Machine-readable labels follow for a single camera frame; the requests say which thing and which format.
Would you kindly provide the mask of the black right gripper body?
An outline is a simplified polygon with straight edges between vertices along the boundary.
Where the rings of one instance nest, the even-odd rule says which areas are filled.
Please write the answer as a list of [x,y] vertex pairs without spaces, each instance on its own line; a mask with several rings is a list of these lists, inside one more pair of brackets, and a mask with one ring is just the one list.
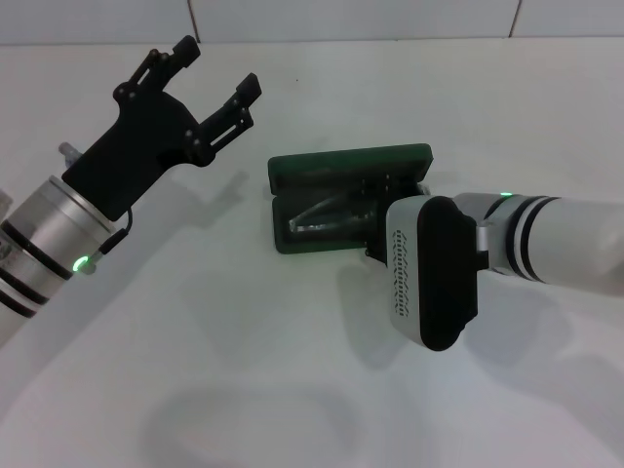
[[389,204],[414,196],[423,196],[424,189],[421,184],[412,178],[400,178],[392,181],[389,185]]

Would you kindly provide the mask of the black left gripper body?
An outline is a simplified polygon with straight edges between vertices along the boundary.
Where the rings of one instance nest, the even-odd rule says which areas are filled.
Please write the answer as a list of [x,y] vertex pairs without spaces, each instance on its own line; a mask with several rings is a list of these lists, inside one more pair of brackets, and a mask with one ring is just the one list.
[[211,121],[197,120],[161,86],[120,86],[119,116],[62,181],[109,220],[119,219],[170,168],[206,167]]

